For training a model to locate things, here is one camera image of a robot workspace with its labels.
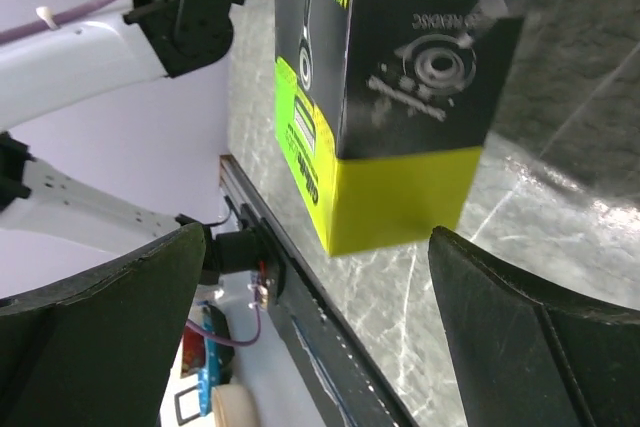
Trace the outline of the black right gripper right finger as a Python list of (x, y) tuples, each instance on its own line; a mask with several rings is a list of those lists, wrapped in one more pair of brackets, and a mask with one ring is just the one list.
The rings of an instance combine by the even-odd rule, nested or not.
[(639, 313), (433, 230), (431, 279), (470, 426), (636, 426)]

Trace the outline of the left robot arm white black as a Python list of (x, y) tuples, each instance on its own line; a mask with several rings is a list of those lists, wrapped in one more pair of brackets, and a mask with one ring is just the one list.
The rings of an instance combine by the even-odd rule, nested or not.
[(1, 226), (123, 254), (188, 224), (79, 182), (11, 130), (129, 85), (180, 77), (230, 50), (244, 0), (90, 0), (1, 35)]

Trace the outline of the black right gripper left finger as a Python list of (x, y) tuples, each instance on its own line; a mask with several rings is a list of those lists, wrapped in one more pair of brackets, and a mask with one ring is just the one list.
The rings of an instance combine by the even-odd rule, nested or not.
[(155, 425), (205, 252), (190, 224), (2, 299), (2, 425)]

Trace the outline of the black green razor box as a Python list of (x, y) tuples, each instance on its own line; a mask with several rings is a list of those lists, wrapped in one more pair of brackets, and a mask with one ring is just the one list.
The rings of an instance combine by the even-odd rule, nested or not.
[(531, 0), (275, 0), (276, 136), (324, 250), (454, 228)]

